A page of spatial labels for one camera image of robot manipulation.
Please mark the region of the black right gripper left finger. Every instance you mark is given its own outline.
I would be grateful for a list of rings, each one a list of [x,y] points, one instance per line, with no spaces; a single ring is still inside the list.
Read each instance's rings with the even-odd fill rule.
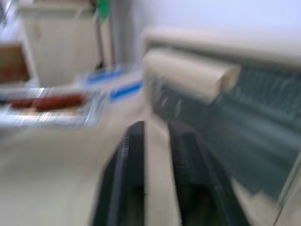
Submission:
[[[143,226],[144,121],[130,125],[102,171],[92,214],[94,226]]]

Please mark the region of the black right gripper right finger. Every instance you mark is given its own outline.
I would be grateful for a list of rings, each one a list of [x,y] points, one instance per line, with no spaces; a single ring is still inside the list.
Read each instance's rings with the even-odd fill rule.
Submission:
[[[245,213],[230,179],[194,129],[167,123],[174,182],[183,226],[243,226]]]

